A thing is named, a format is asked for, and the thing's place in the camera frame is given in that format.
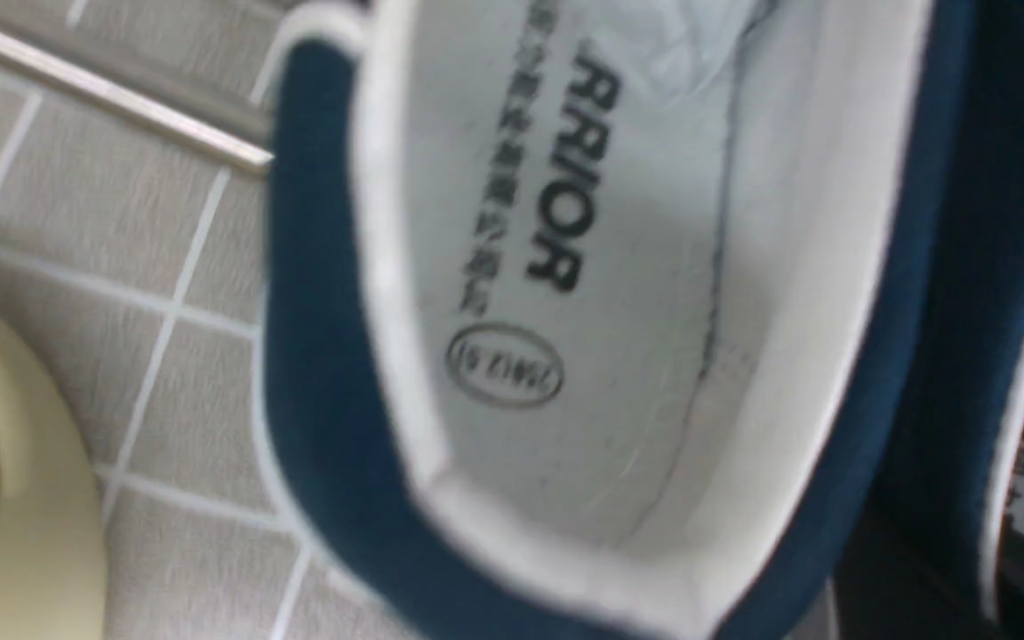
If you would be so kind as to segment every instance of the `navy blue sneaker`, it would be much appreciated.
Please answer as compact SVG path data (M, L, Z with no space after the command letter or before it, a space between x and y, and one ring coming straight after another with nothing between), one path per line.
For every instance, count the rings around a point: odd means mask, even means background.
M967 109L877 503L1024 640L1024 3L980 3Z
M782 637L927 330L975 5L763 3L675 100L560 0L293 13L281 502L431 640Z

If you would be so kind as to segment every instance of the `metal bar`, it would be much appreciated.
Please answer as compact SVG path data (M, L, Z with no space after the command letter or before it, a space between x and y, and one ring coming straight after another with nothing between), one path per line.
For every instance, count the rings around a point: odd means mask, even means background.
M22 22L0 15L0 68L249 174L266 174L272 161L265 148L267 114L80 34L31 16Z

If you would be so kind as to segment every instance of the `sneaker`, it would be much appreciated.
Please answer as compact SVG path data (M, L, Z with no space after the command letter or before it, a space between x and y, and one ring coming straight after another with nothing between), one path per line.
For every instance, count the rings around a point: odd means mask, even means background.
M927 316L877 502L1024 639L1024 12L980 3Z
M292 13L282 503L434 640L782 637L910 372L973 7L765 3L669 104L575 3Z

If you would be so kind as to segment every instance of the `white insole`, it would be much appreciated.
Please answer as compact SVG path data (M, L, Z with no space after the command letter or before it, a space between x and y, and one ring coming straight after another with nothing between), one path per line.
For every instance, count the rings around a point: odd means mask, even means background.
M928 15L791 0L653 104L575 3L382 5L362 288L412 494L460 551L565 609L714 629L845 392Z
M472 29L419 33L408 177L450 437L528 518L621 543L667 481L716 339L732 74L698 102L646 104L578 16L546 36L522 3L455 8ZM484 45L504 31L524 45Z

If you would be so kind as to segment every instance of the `tiled floor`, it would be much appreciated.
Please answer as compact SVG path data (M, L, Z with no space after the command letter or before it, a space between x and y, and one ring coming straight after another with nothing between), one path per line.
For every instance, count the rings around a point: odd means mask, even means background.
M280 11L246 0L0 0L241 97ZM0 76L0 314L97 470L110 640L397 640L273 513L251 436L261 185Z

